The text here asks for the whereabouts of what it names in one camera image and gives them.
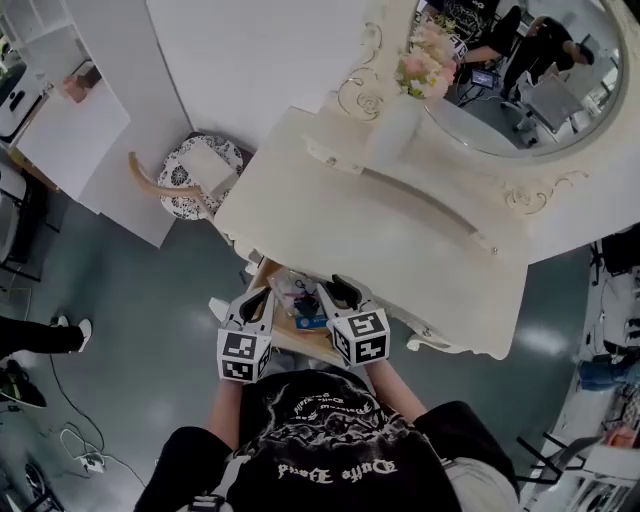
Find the black pants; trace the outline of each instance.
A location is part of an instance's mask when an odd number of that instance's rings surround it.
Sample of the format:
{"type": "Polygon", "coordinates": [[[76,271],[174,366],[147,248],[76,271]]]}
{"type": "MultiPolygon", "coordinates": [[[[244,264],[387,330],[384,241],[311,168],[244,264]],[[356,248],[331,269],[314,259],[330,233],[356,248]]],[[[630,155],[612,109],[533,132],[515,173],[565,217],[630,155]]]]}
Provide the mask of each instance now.
{"type": "Polygon", "coordinates": [[[84,341],[80,327],[50,327],[0,316],[0,359],[18,350],[62,354],[79,350],[84,341]]]}
{"type": "Polygon", "coordinates": [[[545,57],[545,51],[547,51],[546,45],[538,37],[525,37],[504,75],[503,90],[508,93],[525,71],[531,73],[535,84],[538,77],[550,66],[547,64],[549,59],[545,57]]]}

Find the oval mirror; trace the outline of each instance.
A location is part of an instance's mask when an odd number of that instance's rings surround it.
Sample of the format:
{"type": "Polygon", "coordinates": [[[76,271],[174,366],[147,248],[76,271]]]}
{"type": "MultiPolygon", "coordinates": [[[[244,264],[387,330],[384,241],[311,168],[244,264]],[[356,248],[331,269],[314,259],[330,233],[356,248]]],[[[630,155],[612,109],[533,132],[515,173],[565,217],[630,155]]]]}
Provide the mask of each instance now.
{"type": "Polygon", "coordinates": [[[600,0],[421,0],[416,23],[427,16],[466,53],[447,101],[425,108],[478,151],[558,151],[593,132],[616,101],[620,34],[600,0]]]}

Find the power strip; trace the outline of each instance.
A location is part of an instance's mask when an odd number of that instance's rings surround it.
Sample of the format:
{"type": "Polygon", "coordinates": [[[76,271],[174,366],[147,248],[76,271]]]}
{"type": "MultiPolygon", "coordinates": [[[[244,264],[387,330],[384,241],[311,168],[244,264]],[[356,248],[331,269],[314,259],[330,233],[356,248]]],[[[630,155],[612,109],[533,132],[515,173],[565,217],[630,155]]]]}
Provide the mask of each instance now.
{"type": "Polygon", "coordinates": [[[104,461],[93,454],[88,453],[78,459],[85,470],[95,473],[104,473],[104,461]]]}

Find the vanity table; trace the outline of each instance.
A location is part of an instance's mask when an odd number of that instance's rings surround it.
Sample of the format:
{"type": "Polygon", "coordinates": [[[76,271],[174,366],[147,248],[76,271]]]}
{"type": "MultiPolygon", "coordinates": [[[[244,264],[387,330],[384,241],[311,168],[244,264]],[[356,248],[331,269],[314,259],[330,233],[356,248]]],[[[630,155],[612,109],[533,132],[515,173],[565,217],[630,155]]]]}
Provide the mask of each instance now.
{"type": "Polygon", "coordinates": [[[289,268],[366,283],[388,313],[428,329],[443,349],[506,357],[528,265],[524,231],[511,229],[510,248],[492,254],[413,189],[312,157],[300,134],[313,120],[287,111],[218,210],[216,227],[289,268]]]}
{"type": "Polygon", "coordinates": [[[627,101],[640,82],[637,23],[622,0],[606,2],[623,34],[624,70],[606,115],[574,140],[516,154],[465,112],[427,104],[401,158],[380,164],[367,143],[397,94],[415,2],[372,3],[353,71],[317,113],[283,115],[214,222],[278,264],[365,283],[416,332],[413,350],[424,343],[503,359],[535,252],[531,216],[588,179],[637,126],[627,101]]]}

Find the flower vase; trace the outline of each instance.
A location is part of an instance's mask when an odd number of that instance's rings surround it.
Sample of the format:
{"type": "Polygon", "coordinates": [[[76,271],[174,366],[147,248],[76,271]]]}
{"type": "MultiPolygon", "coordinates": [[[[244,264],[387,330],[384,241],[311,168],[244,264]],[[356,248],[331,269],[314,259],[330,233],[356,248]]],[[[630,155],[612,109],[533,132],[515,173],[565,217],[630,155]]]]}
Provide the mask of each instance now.
{"type": "Polygon", "coordinates": [[[364,150],[365,166],[393,165],[407,149],[424,112],[424,100],[408,94],[391,98],[384,106],[364,150]]]}

